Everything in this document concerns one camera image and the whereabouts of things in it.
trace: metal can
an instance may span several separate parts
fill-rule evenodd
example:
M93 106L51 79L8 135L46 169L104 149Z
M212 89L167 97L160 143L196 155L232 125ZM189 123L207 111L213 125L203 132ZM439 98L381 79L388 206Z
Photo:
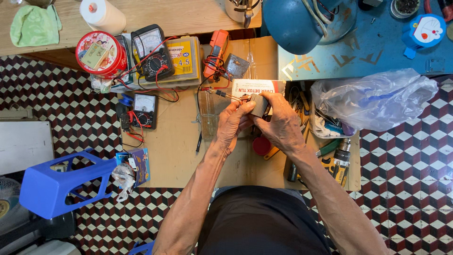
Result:
M109 52L97 69L82 63L82 58L93 43L98 43ZM90 32L80 39L76 47L76 58L83 70L102 79L112 79L127 67L126 50L111 34L103 31Z

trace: yellow drill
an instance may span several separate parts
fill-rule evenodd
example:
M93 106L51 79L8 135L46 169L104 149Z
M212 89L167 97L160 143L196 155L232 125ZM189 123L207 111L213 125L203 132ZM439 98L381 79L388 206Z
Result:
M335 180L344 187L347 179L347 172L349 171L349 157L351 153L349 149L351 148L351 140L349 138L343 138L340 142L340 145L335 150L333 157L328 159L321 159L321 164L323 167L329 171L330 175L335 178Z

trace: orange multimeter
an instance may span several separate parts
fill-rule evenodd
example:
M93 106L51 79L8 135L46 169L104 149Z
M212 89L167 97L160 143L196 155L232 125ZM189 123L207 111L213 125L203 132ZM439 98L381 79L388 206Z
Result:
M212 46L212 50L205 60L203 72L204 77L209 81L218 81L220 79L221 73L218 71L218 67L223 65L223 55L227 50L228 41L228 32L225 30L216 30L212 34L211 42L209 43Z

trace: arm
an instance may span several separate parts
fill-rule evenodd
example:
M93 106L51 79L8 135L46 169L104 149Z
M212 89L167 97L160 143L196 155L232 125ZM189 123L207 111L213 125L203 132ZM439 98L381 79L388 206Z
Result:
M354 200L326 171L314 150L305 144L297 115L278 93L262 93L273 108L268 123L253 117L266 137L297 166L307 184L324 226L341 254L388 254L388 249Z
M237 135L253 124L246 114L255 102L238 107L239 102L231 103L220 114L216 136L165 216L152 254L190 254L195 247L220 170L236 145Z

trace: blue stool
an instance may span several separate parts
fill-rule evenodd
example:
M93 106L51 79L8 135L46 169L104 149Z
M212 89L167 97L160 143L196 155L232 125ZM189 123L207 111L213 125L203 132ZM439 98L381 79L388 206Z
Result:
M90 148L27 168L20 189L20 204L45 219L51 219L99 199L110 197L112 193L105 194L105 191L110 174L116 167L116 159L100 159L88 153L91 150L93 149ZM77 156L85 157L95 164L71 171L72 160ZM56 172L50 168L50 166L64 161L69 161L66 172ZM102 182L96 197L88 199L75 192L83 183L99 177L102 177ZM65 198L68 193L80 197L83 201L67 205Z
M134 247L130 250L129 254L128 255L134 255L134 254L137 254L141 251L144 251L144 250L148 250L145 255L151 255L151 252L153 251L153 246L154 246L154 241L148 243L148 244L145 244L145 245L141 245L139 247L137 247L139 243L136 242L134 244Z

